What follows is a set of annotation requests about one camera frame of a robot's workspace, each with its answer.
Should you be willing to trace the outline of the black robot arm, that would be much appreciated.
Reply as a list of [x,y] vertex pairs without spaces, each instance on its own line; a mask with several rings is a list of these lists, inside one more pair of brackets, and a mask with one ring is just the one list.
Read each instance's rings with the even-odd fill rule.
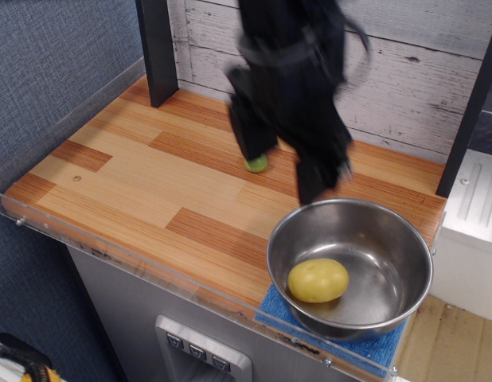
[[241,1],[246,68],[227,77],[229,118],[253,161],[283,140],[294,148],[299,201],[336,186],[352,138],[334,105],[343,80],[345,16],[335,1]]

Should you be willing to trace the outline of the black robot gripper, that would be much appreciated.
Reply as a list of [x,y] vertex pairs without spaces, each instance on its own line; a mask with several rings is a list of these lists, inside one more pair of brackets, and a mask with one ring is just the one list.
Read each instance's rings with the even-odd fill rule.
[[351,137],[334,105],[343,80],[345,28],[245,24],[239,50],[248,65],[228,73],[235,91],[228,110],[240,151],[252,161],[278,139],[291,145],[299,154],[299,203],[309,205],[352,173]]

